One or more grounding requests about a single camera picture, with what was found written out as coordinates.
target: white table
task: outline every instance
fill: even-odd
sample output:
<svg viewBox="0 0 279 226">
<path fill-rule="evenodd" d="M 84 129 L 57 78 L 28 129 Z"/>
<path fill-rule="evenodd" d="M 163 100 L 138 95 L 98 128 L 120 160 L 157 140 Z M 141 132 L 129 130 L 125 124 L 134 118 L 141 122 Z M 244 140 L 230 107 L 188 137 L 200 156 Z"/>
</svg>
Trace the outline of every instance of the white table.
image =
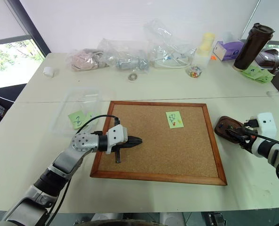
<svg viewBox="0 0 279 226">
<path fill-rule="evenodd" d="M 43 61 L 35 75 L 16 100 L 19 103 L 59 102 L 70 87 L 96 87 L 102 100 L 158 100 L 215 97 L 263 97 L 277 92 L 271 84 L 252 82 L 232 69 L 233 62 L 210 61 L 199 79 L 189 77 L 184 69 L 155 69 L 139 74 L 132 83 L 130 72 L 113 68 L 74 73 L 66 65 L 66 54 L 52 53 Z M 57 70 L 54 78 L 42 74 L 43 68 Z"/>
</svg>

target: tissue box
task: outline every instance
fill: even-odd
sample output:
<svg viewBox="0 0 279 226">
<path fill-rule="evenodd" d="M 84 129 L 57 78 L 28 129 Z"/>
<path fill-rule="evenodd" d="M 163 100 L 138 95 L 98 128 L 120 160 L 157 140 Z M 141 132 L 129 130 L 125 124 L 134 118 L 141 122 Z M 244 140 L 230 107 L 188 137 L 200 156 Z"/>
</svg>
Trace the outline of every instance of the tissue box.
<svg viewBox="0 0 279 226">
<path fill-rule="evenodd" d="M 244 43 L 241 41 L 233 41 L 223 44 L 218 41 L 214 47 L 213 53 L 221 60 L 236 59 Z"/>
</svg>

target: clear plastic container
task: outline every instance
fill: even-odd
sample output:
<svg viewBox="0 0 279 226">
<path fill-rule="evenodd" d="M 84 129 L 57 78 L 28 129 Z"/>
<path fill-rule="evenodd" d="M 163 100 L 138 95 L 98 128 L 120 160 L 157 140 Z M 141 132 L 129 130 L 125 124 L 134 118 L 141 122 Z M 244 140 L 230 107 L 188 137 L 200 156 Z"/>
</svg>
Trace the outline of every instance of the clear plastic container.
<svg viewBox="0 0 279 226">
<path fill-rule="evenodd" d="M 50 130 L 55 134 L 74 135 L 77 130 L 73 128 L 68 115 L 82 110 L 84 115 L 92 113 L 95 117 L 100 115 L 98 89 L 91 87 L 75 87 L 67 91 L 67 95 L 60 103 L 57 113 L 51 123 Z M 82 131 L 95 129 L 97 120 L 89 123 Z"/>
<path fill-rule="evenodd" d="M 213 33 L 204 34 L 202 42 L 196 50 L 191 66 L 186 68 L 186 73 L 192 78 L 199 77 L 201 72 L 207 67 L 211 58 L 214 39 L 215 35 Z"/>
</svg>

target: white wall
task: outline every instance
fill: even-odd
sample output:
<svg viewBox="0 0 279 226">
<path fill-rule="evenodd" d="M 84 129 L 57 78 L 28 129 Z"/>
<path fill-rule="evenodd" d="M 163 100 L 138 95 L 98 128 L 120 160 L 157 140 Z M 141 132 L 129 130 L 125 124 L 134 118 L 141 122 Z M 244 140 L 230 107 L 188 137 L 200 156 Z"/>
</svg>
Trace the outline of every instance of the white wall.
<svg viewBox="0 0 279 226">
<path fill-rule="evenodd" d="M 12 38 L 20 35 L 25 35 L 24 31 L 4 1 L 0 0 L 0 39 Z"/>
<path fill-rule="evenodd" d="M 240 38 L 257 0 L 20 0 L 52 52 L 95 48 L 102 38 L 143 40 L 158 18 L 195 45 L 204 32 Z"/>
<path fill-rule="evenodd" d="M 271 40 L 279 41 L 279 1 L 261 0 L 251 21 L 248 24 L 242 39 L 246 39 L 254 23 L 271 27 L 275 33 Z"/>
</svg>

